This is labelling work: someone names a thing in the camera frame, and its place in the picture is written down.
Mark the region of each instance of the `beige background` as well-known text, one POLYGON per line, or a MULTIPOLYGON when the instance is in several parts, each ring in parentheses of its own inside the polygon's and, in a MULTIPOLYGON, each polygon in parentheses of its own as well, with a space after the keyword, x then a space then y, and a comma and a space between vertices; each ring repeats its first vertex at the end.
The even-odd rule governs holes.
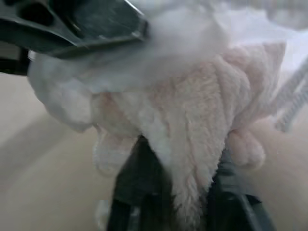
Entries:
MULTIPOLYGON (((25 77, 0 75, 0 230, 95 231, 97 200, 113 179, 92 166, 94 130, 77 134, 52 119, 25 77)), ((308 230, 308 110, 290 134, 253 128, 268 153, 250 174, 278 231, 308 230)))

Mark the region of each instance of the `fuzzy texture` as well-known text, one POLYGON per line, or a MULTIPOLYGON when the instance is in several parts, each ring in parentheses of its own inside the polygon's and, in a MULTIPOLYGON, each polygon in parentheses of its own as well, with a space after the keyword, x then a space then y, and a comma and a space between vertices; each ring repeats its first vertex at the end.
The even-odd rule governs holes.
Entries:
POLYGON ((182 227, 196 229, 202 214, 199 193, 210 187, 228 134, 236 164, 256 168, 264 161, 261 145, 247 128, 266 116, 264 110, 273 103, 269 99, 284 49, 282 43, 233 48, 180 77, 131 92, 100 94, 100 107, 108 113, 100 114, 104 122, 99 126, 106 121, 123 125, 122 131, 109 126, 116 134, 114 139, 108 135, 113 148, 97 148, 94 154, 102 160, 97 164, 112 166, 108 160, 117 147, 112 143, 119 142, 119 135, 130 131, 134 137, 139 131, 171 175, 182 227))

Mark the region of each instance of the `pink fluffy fabric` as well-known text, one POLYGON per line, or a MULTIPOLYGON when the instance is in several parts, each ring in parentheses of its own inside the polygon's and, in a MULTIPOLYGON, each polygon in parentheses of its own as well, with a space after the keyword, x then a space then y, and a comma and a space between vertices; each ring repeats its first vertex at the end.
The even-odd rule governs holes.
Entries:
POLYGON ((202 214, 199 193, 211 185, 225 140, 237 165, 263 163, 263 148, 248 127, 268 116, 284 51, 283 43, 236 47, 155 85, 96 95, 96 166, 106 171, 143 134, 172 178, 182 227, 194 230, 202 214))

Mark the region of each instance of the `beige floor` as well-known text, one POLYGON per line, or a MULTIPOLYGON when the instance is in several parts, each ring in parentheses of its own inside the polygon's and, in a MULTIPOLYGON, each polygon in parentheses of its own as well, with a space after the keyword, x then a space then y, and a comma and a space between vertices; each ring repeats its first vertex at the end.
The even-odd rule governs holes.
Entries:
MULTIPOLYGON (((91 164, 95 132, 77 134, 53 120, 24 77, 0 83, 0 230, 95 231, 95 203, 113 185, 91 164)), ((269 156, 250 176, 278 231, 308 230, 307 113, 289 135, 266 122, 254 126, 269 156)))

